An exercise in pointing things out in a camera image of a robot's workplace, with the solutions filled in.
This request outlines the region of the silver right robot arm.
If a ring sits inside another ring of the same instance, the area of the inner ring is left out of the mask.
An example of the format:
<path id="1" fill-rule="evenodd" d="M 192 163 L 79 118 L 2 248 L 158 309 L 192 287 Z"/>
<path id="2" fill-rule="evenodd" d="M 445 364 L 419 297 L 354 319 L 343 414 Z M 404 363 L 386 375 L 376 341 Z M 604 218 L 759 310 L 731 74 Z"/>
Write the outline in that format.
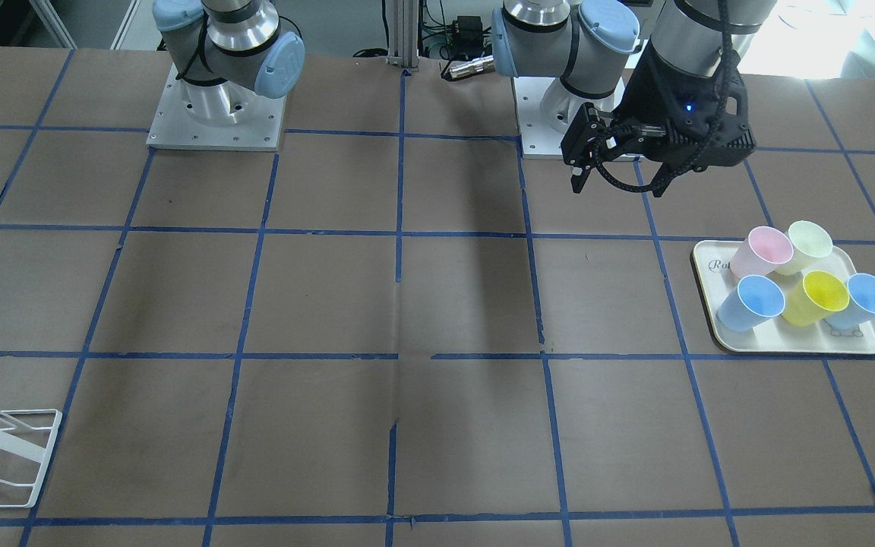
<path id="1" fill-rule="evenodd" d="M 305 42 L 272 1 L 156 1 L 152 12 L 178 80 L 281 98 L 301 77 Z"/>

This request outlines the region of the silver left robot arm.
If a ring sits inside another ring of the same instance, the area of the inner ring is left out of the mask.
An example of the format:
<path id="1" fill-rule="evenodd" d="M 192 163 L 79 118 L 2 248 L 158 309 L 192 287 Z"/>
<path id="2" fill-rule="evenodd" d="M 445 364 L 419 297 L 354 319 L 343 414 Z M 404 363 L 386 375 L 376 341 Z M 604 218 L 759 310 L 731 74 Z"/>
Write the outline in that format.
<path id="1" fill-rule="evenodd" d="M 756 151 L 738 71 L 773 1 L 666 1 L 649 35 L 621 1 L 504 1 L 496 72 L 549 77 L 561 159 L 579 194 L 591 173 L 661 197 L 690 171 Z"/>

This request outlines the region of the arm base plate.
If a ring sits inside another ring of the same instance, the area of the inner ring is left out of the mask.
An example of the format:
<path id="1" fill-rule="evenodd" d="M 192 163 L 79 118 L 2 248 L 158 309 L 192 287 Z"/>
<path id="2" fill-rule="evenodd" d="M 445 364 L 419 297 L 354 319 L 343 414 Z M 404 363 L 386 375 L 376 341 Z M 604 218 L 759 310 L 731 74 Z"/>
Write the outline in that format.
<path id="1" fill-rule="evenodd" d="M 199 87 L 172 66 L 150 123 L 148 146 L 178 151 L 276 153 L 285 98 L 266 98 L 232 82 Z"/>
<path id="2" fill-rule="evenodd" d="M 522 156 L 561 160 L 561 142 L 586 98 L 570 93 L 559 77 L 514 77 L 515 114 Z"/>

